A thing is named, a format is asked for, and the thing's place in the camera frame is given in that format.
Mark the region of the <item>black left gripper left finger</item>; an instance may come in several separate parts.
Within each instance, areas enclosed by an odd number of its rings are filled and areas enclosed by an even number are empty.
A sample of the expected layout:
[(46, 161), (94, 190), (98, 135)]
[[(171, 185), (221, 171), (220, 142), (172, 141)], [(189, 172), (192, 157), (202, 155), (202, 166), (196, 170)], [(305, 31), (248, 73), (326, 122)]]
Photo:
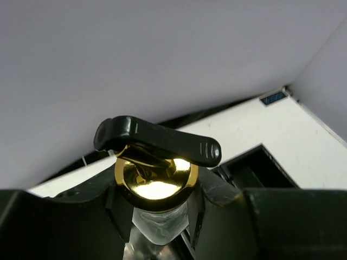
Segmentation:
[(113, 167), (53, 198), (1, 190), (1, 259), (122, 259), (114, 194)]

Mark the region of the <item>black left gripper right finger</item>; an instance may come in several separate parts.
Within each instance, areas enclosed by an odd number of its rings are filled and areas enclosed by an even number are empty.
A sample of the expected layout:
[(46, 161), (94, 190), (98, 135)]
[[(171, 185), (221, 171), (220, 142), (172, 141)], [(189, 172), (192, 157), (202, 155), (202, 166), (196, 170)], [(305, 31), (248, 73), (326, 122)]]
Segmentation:
[(346, 259), (342, 190), (239, 190), (201, 167), (188, 212), (197, 259)]

